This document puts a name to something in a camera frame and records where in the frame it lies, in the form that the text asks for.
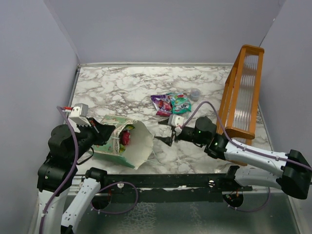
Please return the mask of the red snack packet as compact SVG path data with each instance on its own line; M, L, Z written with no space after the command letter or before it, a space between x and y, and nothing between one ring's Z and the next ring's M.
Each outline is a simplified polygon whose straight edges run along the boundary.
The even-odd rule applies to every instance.
M130 132L128 130L124 130L120 133L120 144L123 146L127 146L130 143Z

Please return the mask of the green paper gift bag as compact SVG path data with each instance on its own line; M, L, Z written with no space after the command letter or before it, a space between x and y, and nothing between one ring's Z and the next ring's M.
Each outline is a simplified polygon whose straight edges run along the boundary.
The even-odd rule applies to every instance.
M136 170L153 153L154 136L143 122L125 117L105 115L100 123L114 125L116 128L107 144L93 146L95 158ZM125 130L128 124L134 125L135 128L129 130L131 135L130 143L123 146L120 144L120 133Z

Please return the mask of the purple snack packet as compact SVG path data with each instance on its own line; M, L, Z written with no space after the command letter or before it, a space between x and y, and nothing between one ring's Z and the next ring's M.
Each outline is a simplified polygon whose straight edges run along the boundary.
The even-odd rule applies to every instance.
M151 101L157 116L169 117L172 114L173 107L168 95L151 95Z

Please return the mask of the teal snack packet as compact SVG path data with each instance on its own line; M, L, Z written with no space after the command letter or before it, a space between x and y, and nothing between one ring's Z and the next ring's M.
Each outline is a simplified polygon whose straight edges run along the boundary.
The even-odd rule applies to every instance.
M185 93L172 93L168 97L171 101L173 114L179 115L191 111L192 105Z

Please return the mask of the green yellow snack packet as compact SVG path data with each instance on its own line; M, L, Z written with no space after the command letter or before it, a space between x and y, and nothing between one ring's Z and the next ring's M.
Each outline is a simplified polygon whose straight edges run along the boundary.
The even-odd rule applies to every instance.
M128 124L128 125L126 125L125 130L129 131L129 130L132 130L132 129L134 129L134 128L135 128L134 125Z

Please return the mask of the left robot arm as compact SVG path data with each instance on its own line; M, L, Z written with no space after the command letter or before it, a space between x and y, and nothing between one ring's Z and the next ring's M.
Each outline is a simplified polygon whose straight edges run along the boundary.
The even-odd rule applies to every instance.
M77 160L94 145L105 145L115 130L114 125L98 123L88 118L87 126L79 126L74 132L72 126L62 124L55 127L48 141L49 154L38 170L39 213L35 233L74 234L89 203L97 192L106 190L107 173L91 169L82 190L65 210L72 180L76 175Z

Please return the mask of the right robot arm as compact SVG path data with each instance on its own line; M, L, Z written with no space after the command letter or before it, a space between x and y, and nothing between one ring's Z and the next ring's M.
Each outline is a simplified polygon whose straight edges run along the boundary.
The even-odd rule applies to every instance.
M180 140L190 142L203 147L204 152L214 159L250 165L248 169L238 167L224 178L228 190L256 185L277 188L291 197L307 199L312 168L301 152L267 151L229 139L226 134L217 133L216 125L208 117L199 117L193 128L183 126L183 121L176 115L159 121L159 125L171 127L171 136L158 139L168 146Z

